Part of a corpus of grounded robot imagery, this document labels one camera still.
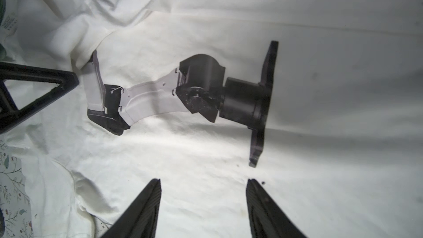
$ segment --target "white sheet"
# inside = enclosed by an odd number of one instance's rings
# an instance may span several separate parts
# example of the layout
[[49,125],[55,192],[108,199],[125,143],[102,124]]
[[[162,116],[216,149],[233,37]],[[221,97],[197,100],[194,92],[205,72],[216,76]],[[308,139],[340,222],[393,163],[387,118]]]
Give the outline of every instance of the white sheet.
[[[215,57],[227,76],[258,82],[269,42],[280,42],[256,169],[242,125],[172,113],[114,136],[88,120],[82,85],[11,131],[9,145],[42,149],[71,173],[82,210],[113,223],[158,177],[157,237],[248,237],[245,186],[254,177],[309,237],[423,233],[419,0],[71,1],[90,11],[69,10],[36,42],[37,59],[80,67],[103,28],[129,26],[97,48],[105,84],[155,80],[197,53]],[[18,32],[26,34],[20,24]],[[72,37],[77,45],[57,41]],[[26,42],[23,50],[34,50]]]

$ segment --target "white cloth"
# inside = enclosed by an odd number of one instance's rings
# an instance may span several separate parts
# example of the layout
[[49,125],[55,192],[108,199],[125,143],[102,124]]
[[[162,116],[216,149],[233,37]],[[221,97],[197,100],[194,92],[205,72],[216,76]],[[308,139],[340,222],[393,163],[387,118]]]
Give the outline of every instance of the white cloth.
[[[46,17],[40,10],[33,21],[38,7],[25,2],[18,4],[24,26]],[[105,84],[155,80],[198,53],[216,58],[226,76],[258,82],[270,41],[280,43],[255,169],[247,165],[245,126],[171,113],[114,136],[88,120],[83,83],[9,132],[9,145],[40,149],[71,173],[75,206],[113,223],[157,177],[157,237],[249,237],[245,187],[256,178],[309,237],[423,233],[419,0],[44,2],[66,14],[48,33],[29,30],[32,40],[21,38],[19,23],[22,49],[39,53],[24,57],[81,67],[97,48]],[[33,42],[38,32],[45,37]]]

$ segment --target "black cylindrical joint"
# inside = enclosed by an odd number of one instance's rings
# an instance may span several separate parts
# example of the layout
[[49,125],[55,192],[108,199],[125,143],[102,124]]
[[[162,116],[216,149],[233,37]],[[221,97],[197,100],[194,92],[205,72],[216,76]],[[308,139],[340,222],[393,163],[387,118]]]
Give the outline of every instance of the black cylindrical joint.
[[228,77],[224,93],[220,117],[249,128],[261,127],[260,108],[264,93],[260,85]]

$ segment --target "printed leaf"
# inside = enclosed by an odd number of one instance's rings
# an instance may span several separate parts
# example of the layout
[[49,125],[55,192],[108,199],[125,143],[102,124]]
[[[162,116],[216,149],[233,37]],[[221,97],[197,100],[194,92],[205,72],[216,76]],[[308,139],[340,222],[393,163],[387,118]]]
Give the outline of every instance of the printed leaf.
[[4,161],[4,166],[6,167],[6,169],[9,168],[9,156],[6,157],[6,160]]

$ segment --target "floral pattern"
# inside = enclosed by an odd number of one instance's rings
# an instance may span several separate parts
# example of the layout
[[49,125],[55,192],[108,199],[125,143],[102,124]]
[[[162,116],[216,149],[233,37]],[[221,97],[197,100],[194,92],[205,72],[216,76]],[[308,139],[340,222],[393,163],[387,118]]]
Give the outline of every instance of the floral pattern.
[[20,159],[0,140],[0,209],[5,221],[3,237],[33,237],[31,207],[25,193]]

